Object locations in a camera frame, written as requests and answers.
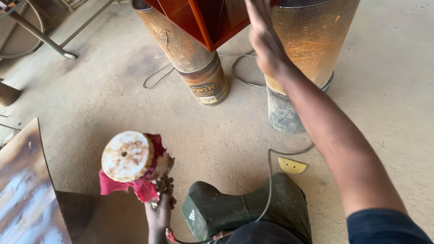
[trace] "wooden shelf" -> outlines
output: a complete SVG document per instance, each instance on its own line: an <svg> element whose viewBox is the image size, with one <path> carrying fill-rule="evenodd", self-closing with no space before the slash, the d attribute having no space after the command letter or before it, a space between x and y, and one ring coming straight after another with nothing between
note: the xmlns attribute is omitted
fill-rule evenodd
<svg viewBox="0 0 434 244"><path fill-rule="evenodd" d="M244 0L143 0L212 52L250 24ZM271 5L280 0L271 0Z"/></svg>

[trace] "varnished wooden panel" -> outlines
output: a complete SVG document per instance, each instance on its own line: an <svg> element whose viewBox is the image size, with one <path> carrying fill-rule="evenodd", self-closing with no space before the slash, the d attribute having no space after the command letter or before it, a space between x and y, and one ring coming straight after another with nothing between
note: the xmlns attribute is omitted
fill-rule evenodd
<svg viewBox="0 0 434 244"><path fill-rule="evenodd" d="M0 150L0 243L71 243L37 118Z"/></svg>

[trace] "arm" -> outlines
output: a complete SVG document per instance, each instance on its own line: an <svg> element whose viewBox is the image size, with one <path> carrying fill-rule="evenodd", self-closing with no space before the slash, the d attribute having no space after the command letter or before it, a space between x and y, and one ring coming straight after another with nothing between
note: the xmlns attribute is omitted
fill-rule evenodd
<svg viewBox="0 0 434 244"><path fill-rule="evenodd" d="M161 195L158 207L154 209L150 202L145 203L146 218L149 227L149 244L168 244L166 228L169 227L171 210L174 209L176 199L172 196L173 185L169 185L166 192Z"/></svg>
<svg viewBox="0 0 434 244"><path fill-rule="evenodd" d="M261 70L276 79L329 166L346 216L368 208L407 213L380 159L352 121L289 60L273 30L269 0L245 0Z"/></svg>

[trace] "hand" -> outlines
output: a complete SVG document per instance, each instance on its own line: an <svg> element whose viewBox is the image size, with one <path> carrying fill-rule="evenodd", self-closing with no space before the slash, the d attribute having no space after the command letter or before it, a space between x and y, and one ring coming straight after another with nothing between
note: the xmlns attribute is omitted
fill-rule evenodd
<svg viewBox="0 0 434 244"><path fill-rule="evenodd" d="M149 232L154 234L165 233L170 224L171 210L175 208L176 199L172 196L173 178L167 182L167 190L161 194L158 207L154 209L150 202L145 203L146 218L148 219Z"/></svg>
<svg viewBox="0 0 434 244"><path fill-rule="evenodd" d="M250 43L256 51L259 68L276 78L288 65L293 66L271 23L270 0L245 0L252 29Z"/></svg>

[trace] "forearm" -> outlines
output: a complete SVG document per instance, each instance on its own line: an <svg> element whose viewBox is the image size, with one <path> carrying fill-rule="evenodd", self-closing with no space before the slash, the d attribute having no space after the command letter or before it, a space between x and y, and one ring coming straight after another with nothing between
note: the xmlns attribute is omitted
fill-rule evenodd
<svg viewBox="0 0 434 244"><path fill-rule="evenodd" d="M276 78L324 156L345 213L366 208L406 213L380 159L354 123L293 64L284 67Z"/></svg>
<svg viewBox="0 0 434 244"><path fill-rule="evenodd" d="M158 231L154 228L149 228L148 244L168 244L165 230Z"/></svg>

